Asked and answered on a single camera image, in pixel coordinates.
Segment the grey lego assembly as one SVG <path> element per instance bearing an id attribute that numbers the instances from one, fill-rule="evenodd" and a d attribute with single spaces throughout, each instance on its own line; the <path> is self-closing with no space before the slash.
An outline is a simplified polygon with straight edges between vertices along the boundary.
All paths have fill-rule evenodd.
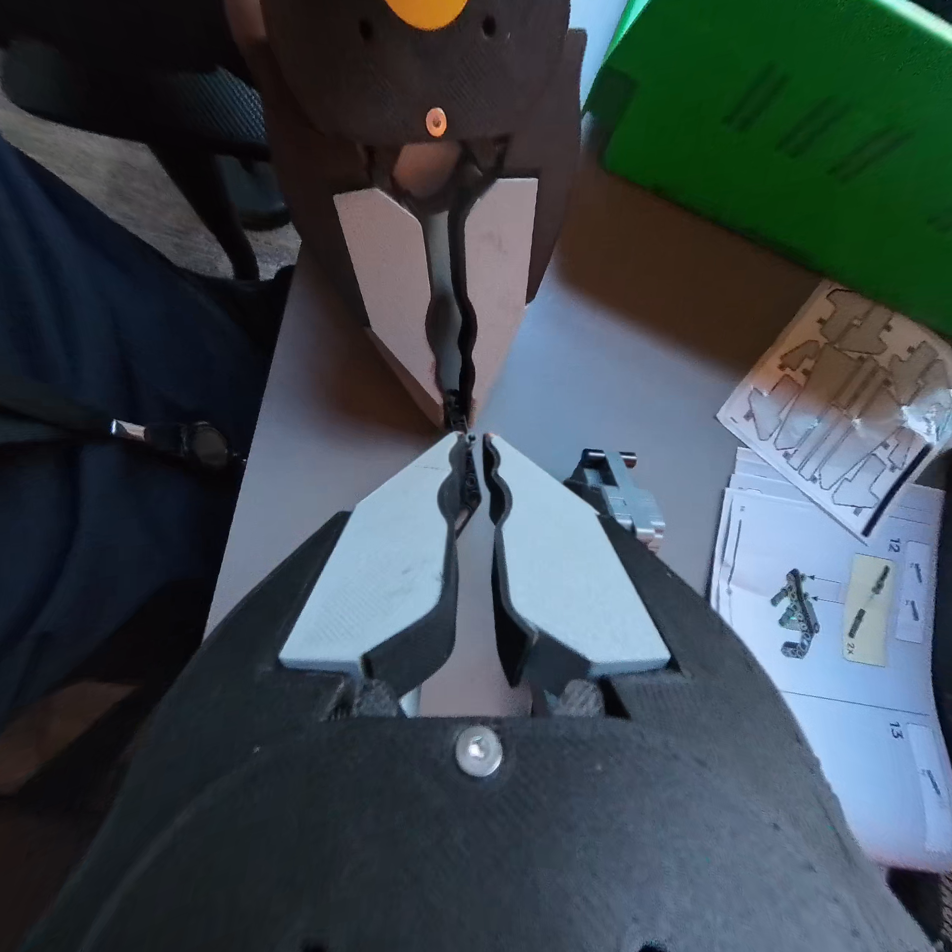
<path id="1" fill-rule="evenodd" d="M 658 554 L 665 520 L 655 497 L 634 480 L 637 463 L 637 454 L 630 450 L 587 447 L 564 485 Z"/>

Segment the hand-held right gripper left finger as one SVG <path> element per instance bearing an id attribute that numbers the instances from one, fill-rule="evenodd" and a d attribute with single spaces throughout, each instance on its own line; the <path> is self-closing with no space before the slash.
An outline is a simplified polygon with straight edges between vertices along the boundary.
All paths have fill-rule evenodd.
<path id="1" fill-rule="evenodd" d="M 401 704 L 455 643 L 460 435 L 347 515 L 279 652 L 283 667 L 386 684 Z"/>

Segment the green box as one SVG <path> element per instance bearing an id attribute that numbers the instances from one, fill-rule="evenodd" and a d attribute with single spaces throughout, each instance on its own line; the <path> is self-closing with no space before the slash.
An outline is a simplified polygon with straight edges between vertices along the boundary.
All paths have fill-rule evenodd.
<path id="1" fill-rule="evenodd" d="M 945 335 L 950 2 L 629 2 L 589 90 L 610 173 Z"/>

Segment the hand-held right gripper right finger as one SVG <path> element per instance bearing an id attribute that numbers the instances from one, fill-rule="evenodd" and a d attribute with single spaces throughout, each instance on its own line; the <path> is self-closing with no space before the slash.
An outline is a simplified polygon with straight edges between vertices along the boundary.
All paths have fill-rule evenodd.
<path id="1" fill-rule="evenodd" d="M 602 710 L 601 682 L 668 668 L 623 560 L 651 551 L 501 436 L 483 436 L 482 459 L 497 651 L 531 709 Z"/>

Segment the lego instruction booklet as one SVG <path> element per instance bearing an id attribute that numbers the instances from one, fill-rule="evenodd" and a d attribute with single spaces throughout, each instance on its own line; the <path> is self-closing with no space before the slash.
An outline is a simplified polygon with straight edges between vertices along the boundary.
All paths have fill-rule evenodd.
<path id="1" fill-rule="evenodd" d="M 865 543 L 741 447 L 709 584 L 792 734 L 758 730 L 772 785 L 819 794 L 871 862 L 928 872 L 950 870 L 950 743 L 933 682 L 944 500 L 911 486 Z"/>

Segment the black office chair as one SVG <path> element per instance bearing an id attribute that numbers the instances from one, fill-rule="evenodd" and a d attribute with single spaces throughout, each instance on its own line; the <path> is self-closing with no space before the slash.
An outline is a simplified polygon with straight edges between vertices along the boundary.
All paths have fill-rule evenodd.
<path id="1" fill-rule="evenodd" d="M 290 215 L 261 98 L 212 1 L 3 1 L 2 91 L 25 113 L 146 147 L 227 256 L 260 277 L 246 230 Z"/>

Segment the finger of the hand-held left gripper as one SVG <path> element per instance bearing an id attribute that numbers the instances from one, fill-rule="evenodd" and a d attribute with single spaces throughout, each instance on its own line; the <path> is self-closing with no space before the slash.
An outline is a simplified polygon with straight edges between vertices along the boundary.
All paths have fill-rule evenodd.
<path id="1" fill-rule="evenodd" d="M 366 333 L 426 419 L 446 427 L 444 393 L 426 335 L 433 292 L 422 224 L 377 187 L 334 196 Z"/>
<path id="2" fill-rule="evenodd" d="M 469 424 L 487 403 L 526 313 L 537 192 L 536 177 L 501 177 L 463 213 L 460 394 Z"/>

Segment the lego sticker sheet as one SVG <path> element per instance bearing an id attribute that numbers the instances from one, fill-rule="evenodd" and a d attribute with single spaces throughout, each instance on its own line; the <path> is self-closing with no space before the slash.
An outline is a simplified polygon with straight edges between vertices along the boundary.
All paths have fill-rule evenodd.
<path id="1" fill-rule="evenodd" d="M 822 280 L 717 419 L 869 542 L 906 485 L 950 446 L 950 344 Z"/>

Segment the dark grey lego pin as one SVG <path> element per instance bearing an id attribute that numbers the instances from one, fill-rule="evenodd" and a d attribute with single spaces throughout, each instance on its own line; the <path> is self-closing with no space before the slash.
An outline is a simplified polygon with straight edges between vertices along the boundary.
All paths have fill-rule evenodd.
<path id="1" fill-rule="evenodd" d="M 458 507 L 454 520 L 456 536 L 462 534 L 482 502 L 480 480 L 474 459 L 475 444 L 474 434 L 469 433 L 462 437 L 454 464 L 458 482 Z"/>

